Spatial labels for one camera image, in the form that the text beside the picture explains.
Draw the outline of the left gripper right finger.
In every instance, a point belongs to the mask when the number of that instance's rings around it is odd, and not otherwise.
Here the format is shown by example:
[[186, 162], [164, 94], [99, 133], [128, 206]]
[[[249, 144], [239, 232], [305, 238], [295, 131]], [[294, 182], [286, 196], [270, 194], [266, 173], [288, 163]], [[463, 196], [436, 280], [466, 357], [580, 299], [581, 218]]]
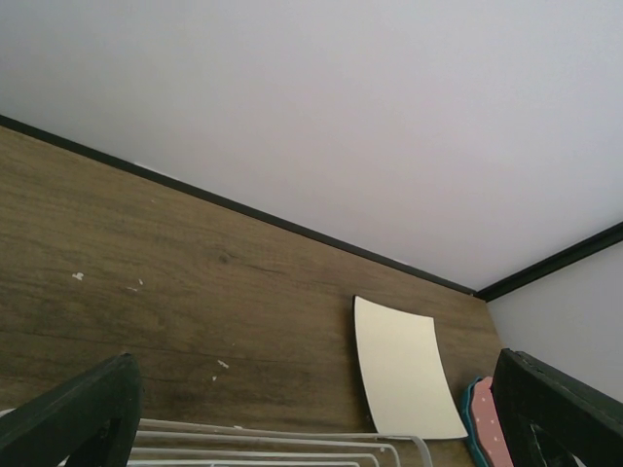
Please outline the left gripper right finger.
[[599, 390], [504, 348], [492, 392], [514, 465], [622, 464], [622, 404]]

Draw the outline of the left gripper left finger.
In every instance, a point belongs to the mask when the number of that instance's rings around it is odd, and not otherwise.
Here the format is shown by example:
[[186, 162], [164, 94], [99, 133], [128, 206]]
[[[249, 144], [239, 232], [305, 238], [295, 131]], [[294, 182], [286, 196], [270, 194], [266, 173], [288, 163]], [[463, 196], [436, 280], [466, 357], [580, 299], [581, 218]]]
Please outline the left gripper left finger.
[[3, 466], [125, 466], [143, 385], [123, 353], [1, 416]]

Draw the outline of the pink polka dot plate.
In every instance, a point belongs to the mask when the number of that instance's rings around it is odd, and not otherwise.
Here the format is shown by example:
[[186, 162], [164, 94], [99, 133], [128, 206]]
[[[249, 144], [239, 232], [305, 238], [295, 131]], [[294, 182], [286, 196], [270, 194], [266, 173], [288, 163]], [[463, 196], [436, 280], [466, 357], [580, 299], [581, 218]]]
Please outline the pink polka dot plate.
[[512, 467], [508, 447], [497, 416], [492, 392], [493, 378], [484, 377], [472, 388], [468, 413], [476, 452], [485, 466]]

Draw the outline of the teal polka dot plate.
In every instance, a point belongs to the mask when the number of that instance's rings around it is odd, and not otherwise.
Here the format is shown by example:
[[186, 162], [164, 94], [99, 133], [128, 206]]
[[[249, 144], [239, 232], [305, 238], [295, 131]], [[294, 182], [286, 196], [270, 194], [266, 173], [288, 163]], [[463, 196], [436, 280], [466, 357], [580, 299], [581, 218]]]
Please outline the teal polka dot plate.
[[479, 446], [475, 430], [475, 420], [473, 418], [473, 415], [471, 414], [471, 402], [473, 399], [474, 387], [476, 383], [480, 382], [481, 380], [481, 377], [476, 377], [463, 391], [460, 399], [459, 414], [467, 431], [465, 444], [475, 466], [489, 467], [487, 457]]

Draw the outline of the square cream plate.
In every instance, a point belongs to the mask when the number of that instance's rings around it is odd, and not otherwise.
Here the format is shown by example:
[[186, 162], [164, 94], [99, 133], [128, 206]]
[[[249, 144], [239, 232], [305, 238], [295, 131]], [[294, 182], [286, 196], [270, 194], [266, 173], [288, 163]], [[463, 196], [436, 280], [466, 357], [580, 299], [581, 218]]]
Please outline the square cream plate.
[[434, 319], [353, 298], [357, 358], [376, 430], [423, 440], [467, 431], [447, 382]]

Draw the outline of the right black frame post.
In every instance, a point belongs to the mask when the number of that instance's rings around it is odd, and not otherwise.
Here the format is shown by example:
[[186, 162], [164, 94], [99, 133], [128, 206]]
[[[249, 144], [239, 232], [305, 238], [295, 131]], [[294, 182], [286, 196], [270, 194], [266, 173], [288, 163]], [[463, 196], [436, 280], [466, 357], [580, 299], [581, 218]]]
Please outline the right black frame post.
[[621, 222], [595, 233], [560, 252], [545, 258], [527, 268], [521, 269], [481, 289], [475, 297], [491, 302], [525, 287], [536, 280], [564, 269], [622, 241]]

